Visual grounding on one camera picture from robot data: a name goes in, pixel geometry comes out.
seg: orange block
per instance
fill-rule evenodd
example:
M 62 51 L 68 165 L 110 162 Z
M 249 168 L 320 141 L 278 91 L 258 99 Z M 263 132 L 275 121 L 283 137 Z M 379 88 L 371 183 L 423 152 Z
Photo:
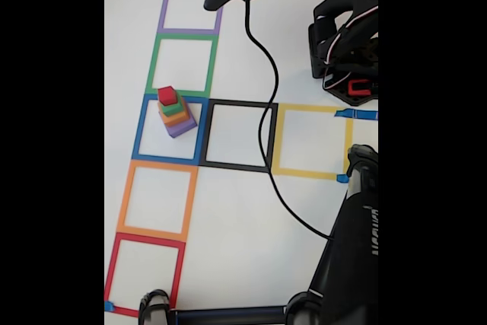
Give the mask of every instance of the orange block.
M 172 116 L 166 116 L 162 111 L 162 105 L 158 102 L 159 114 L 161 115 L 162 122 L 164 122 L 167 127 L 177 125 L 178 123 L 187 121 L 189 119 L 188 106 L 186 105 L 186 101 L 183 98 L 181 99 L 183 101 L 184 111 L 173 114 Z

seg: orange square outline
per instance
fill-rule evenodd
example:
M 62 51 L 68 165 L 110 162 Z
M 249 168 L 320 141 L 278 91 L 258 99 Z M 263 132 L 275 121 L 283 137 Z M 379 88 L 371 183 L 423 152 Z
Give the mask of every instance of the orange square outline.
M 132 184 L 135 176 L 135 169 L 137 167 L 150 167 L 154 169 L 178 170 L 187 171 L 190 173 L 188 194 L 186 196 L 186 207 L 184 209 L 183 225 L 180 233 L 153 230 L 150 228 L 136 228 L 125 225 L 127 210 L 129 208 L 130 194 L 132 192 Z M 117 232 L 125 234 L 135 234 L 148 237 L 159 237 L 161 239 L 170 239 L 176 241 L 186 242 L 189 230 L 189 221 L 191 219 L 191 212 L 193 210 L 193 200 L 195 196 L 196 178 L 198 176 L 198 167 L 190 165 L 160 163 L 155 161 L 131 160 L 129 165 L 129 173 L 127 174 L 127 181 L 125 190 L 123 192 L 122 207 L 120 208 L 119 221 L 116 226 Z

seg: colored tape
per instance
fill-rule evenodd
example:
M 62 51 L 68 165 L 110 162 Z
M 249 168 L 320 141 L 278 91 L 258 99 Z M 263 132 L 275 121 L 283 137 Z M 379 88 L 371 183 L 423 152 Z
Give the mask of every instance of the colored tape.
M 110 301 L 105 301 L 105 311 L 106 312 L 114 312 L 115 306 Z
M 347 174 L 338 174 L 336 176 L 336 181 L 339 183 L 348 183 L 349 182 L 349 176 Z
M 337 110 L 335 117 L 355 118 L 355 119 L 369 119 L 372 121 L 379 120 L 378 110 L 354 110 L 347 108 L 346 110 Z

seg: purple square outline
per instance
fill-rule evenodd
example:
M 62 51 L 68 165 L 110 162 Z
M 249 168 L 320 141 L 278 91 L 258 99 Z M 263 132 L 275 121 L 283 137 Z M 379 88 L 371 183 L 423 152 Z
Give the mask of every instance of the purple square outline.
M 221 24 L 221 13 L 223 8 L 220 8 L 216 12 L 215 28 L 212 30 L 198 30 L 191 28 L 164 28 L 164 21 L 167 13 L 167 3 L 169 0 L 162 1 L 161 16 L 159 17 L 158 33 L 185 33 L 185 34 L 219 34 Z

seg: black cable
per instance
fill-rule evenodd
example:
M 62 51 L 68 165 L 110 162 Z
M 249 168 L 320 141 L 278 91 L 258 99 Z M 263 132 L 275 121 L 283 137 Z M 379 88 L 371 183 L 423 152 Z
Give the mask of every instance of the black cable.
M 274 187 L 275 194 L 277 194 L 277 197 L 281 201 L 282 205 L 288 210 L 288 212 L 292 215 L 292 217 L 296 218 L 296 220 L 298 220 L 305 228 L 307 228 L 308 230 L 312 231 L 313 233 L 315 233 L 318 236 L 321 236 L 321 237 L 323 237 L 325 239 L 328 239 L 328 240 L 333 240 L 332 237 L 330 237 L 329 235 L 325 235 L 321 231 L 318 231 L 316 228 L 314 228 L 313 226 L 309 225 L 303 219 L 301 219 L 298 215 L 296 215 L 293 212 L 293 210 L 289 208 L 289 206 L 286 204 L 286 202 L 284 202 L 284 199 L 282 198 L 281 193 L 279 192 L 279 190 L 278 190 L 278 188 L 277 188 L 277 186 L 275 184 L 274 177 L 272 176 L 272 172 L 271 172 L 271 169 L 270 169 L 270 164 L 267 161 L 266 153 L 264 152 L 264 147 L 263 147 L 263 144 L 262 144 L 262 127 L 263 127 L 263 124 L 264 124 L 264 119 L 266 118 L 267 111 L 269 110 L 272 102 L 274 101 L 275 95 L 277 94 L 277 89 L 278 89 L 278 86 L 279 86 L 279 73 L 278 73 L 278 70 L 277 70 L 277 66 L 276 66 L 276 64 L 274 62 L 274 59 L 270 55 L 269 51 L 267 51 L 267 49 L 263 45 L 261 45 L 260 42 L 257 41 L 254 38 L 254 36 L 251 34 L 251 32 L 250 32 L 250 0 L 245 0 L 245 31 L 247 32 L 247 36 L 249 37 L 249 39 L 257 47 L 259 47 L 262 50 L 263 53 L 266 54 L 267 58 L 271 62 L 272 69 L 274 70 L 274 75 L 275 75 L 274 91 L 272 92 L 271 99 L 267 103 L 266 108 L 264 110 L 264 113 L 262 115 L 262 118 L 260 119 L 259 132 L 258 132 L 259 133 L 258 138 L 259 138 L 260 154 L 262 155 L 262 157 L 264 159 L 264 162 L 266 163 L 267 173 L 269 174 L 269 178 L 271 179 L 271 183 L 272 183 L 272 186 Z

